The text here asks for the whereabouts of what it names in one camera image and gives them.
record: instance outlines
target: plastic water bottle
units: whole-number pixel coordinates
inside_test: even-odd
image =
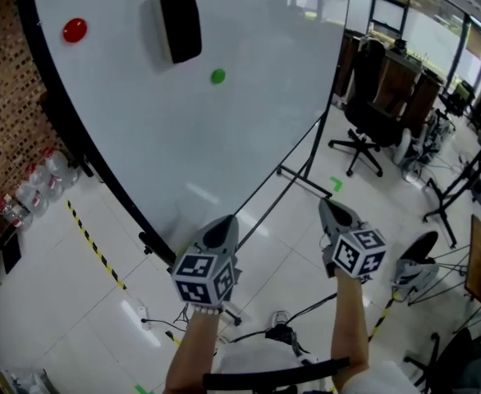
[[[33,215],[40,218],[47,211],[49,202],[29,182],[22,181],[16,188],[16,198],[26,206]]]
[[[29,183],[49,201],[57,201],[63,193],[62,184],[54,179],[43,165],[31,164],[27,167]]]
[[[45,166],[64,187],[71,188],[78,181],[78,171],[69,167],[64,154],[58,150],[44,149]]]
[[[33,222],[33,214],[21,207],[9,195],[0,199],[0,214],[14,227],[24,230]]]

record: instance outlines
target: whiteboard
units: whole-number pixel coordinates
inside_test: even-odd
[[[35,4],[85,129],[139,211],[178,250],[205,223],[234,213],[322,114],[346,11],[321,19],[291,0],[196,0],[202,53],[173,65],[153,1]],[[75,17],[88,32],[67,44],[62,28]],[[226,79],[213,85],[218,68]]]

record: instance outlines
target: brick wall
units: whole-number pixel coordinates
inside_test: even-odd
[[[44,147],[66,152],[39,105],[44,92],[16,0],[0,0],[0,197],[14,195],[27,164],[42,162]]]

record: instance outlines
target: human arm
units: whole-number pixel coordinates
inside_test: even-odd
[[[361,282],[339,268],[337,278],[336,322],[332,335],[332,358],[350,359],[350,366],[332,377],[341,392],[346,382],[369,368],[369,339],[364,320]]]
[[[186,334],[167,371],[165,394],[194,394],[204,391],[202,377],[210,373],[220,315],[195,311]]]

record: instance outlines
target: tile floor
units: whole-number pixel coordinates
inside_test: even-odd
[[[330,139],[345,139],[349,123],[332,108],[310,178],[331,189],[331,177],[343,182],[334,199],[355,208],[364,220],[378,227],[390,244],[387,261],[364,286],[364,305],[369,329],[378,320],[391,295],[389,280],[396,259],[422,232],[436,229],[439,241],[433,254],[447,252],[439,222],[422,223],[422,215],[435,205],[430,192],[401,179],[389,151],[377,153],[384,176],[379,178],[361,161],[352,178],[345,170],[351,156],[329,149]],[[309,154],[315,130],[286,160],[298,168]],[[460,121],[425,177],[433,175],[446,186],[455,174],[442,168],[458,165],[458,152],[475,154],[474,133]],[[287,179],[272,176],[240,212],[243,235],[284,188]],[[69,199],[85,228],[128,290],[124,292],[102,267],[80,234],[66,207]],[[224,318],[221,331],[237,337],[267,327],[274,310],[292,313],[315,303],[335,290],[325,277],[319,244],[323,235],[318,219],[318,196],[303,186],[292,186],[282,202],[238,252],[243,270],[233,292],[232,305],[244,322],[235,328]],[[470,215],[481,217],[481,208],[468,194],[452,205],[449,218],[458,247],[470,238]],[[148,308],[150,318],[172,321],[180,312],[178,300],[162,261],[146,257],[138,239],[140,228],[105,185],[81,177],[62,200],[50,206],[46,220],[37,220],[21,235],[22,259],[5,276],[0,264],[0,363],[44,368],[57,389],[67,393],[127,393],[140,385],[146,391],[162,390],[176,344],[164,334],[162,324],[150,332],[141,330],[135,315],[138,305]],[[466,252],[450,256],[450,263]],[[460,282],[451,273],[439,286]],[[440,332],[447,339],[476,306],[460,288],[428,302],[395,304],[371,344],[372,362],[401,362],[407,351],[422,360],[431,351],[429,336]],[[329,356],[335,303],[298,318],[294,329],[305,349],[319,358]],[[415,370],[401,364],[409,376]]]

